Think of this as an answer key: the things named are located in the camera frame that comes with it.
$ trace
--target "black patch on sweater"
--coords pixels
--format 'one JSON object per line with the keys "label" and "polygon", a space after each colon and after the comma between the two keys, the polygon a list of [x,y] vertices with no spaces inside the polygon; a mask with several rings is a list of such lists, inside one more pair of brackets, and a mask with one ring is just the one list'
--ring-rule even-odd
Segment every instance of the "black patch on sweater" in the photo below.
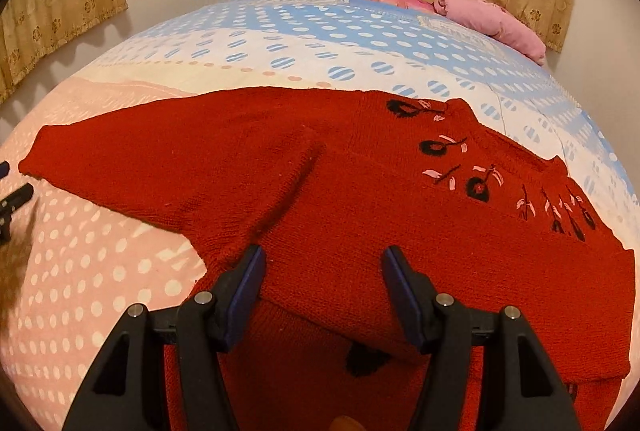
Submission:
{"label": "black patch on sweater", "polygon": [[347,353],[346,368],[353,377],[366,377],[376,373],[391,360],[391,355],[374,350],[361,343],[353,342]]}

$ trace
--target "pink polka dot fabric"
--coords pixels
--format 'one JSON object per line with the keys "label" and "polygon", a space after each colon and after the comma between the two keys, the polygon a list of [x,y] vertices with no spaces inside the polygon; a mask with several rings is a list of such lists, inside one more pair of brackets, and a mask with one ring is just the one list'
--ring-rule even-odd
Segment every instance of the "pink polka dot fabric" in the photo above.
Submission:
{"label": "pink polka dot fabric", "polygon": [[141,83],[97,86],[73,78],[60,87],[45,101],[60,104],[55,95],[69,94],[73,105],[84,108],[59,110],[63,119],[55,119],[55,108],[39,108],[47,115],[30,115],[0,151],[0,161],[12,166],[0,182],[0,198],[27,180],[35,188],[34,200],[14,216],[12,230],[24,228],[36,209],[33,249],[18,306],[10,314],[7,335],[0,337],[0,359],[44,431],[62,427],[87,369],[127,306],[141,302],[154,310],[178,305],[206,271],[180,234],[17,172],[43,124],[75,122],[181,92]]}

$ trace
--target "red knit fabric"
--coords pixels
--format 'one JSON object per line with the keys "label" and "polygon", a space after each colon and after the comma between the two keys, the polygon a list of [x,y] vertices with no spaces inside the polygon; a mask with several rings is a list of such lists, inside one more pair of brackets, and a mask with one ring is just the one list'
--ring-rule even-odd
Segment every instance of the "red knit fabric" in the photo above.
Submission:
{"label": "red knit fabric", "polygon": [[[261,299],[223,360],[242,431],[324,431],[339,414],[368,431],[407,426],[426,361],[388,302],[390,244],[469,306],[521,307],[564,382],[578,384],[585,430],[604,428],[629,369],[632,251],[560,159],[482,127],[460,100],[251,88],[158,101],[44,127],[20,171],[187,236],[207,265],[195,291],[251,241],[266,249]],[[393,359],[353,378],[352,341]],[[465,431],[481,368],[475,352]]]}

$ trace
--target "rolled pink blanket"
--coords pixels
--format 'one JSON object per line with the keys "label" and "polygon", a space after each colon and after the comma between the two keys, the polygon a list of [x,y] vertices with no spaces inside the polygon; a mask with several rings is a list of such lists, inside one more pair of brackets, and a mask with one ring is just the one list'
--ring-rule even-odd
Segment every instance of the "rolled pink blanket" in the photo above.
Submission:
{"label": "rolled pink blanket", "polygon": [[451,21],[510,46],[540,66],[545,62],[542,40],[499,5],[484,0],[436,0],[433,8]]}

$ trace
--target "bed sheet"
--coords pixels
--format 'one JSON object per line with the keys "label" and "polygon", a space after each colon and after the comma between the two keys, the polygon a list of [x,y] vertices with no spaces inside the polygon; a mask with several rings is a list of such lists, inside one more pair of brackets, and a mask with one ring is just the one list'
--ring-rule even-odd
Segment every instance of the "bed sheet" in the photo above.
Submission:
{"label": "bed sheet", "polygon": [[[264,85],[463,98],[482,124],[542,158],[561,156],[624,246],[640,249],[638,198],[622,165],[551,75],[446,18],[370,0],[233,0],[131,37],[56,87],[18,125],[0,148],[0,160],[13,169],[0,195],[27,180],[15,169],[44,124]],[[33,213],[36,237],[0,359],[41,426],[58,431],[126,306],[180,303],[204,265],[179,234],[29,180],[36,201],[18,212],[14,230]],[[637,308],[632,372],[616,409],[640,375]]]}

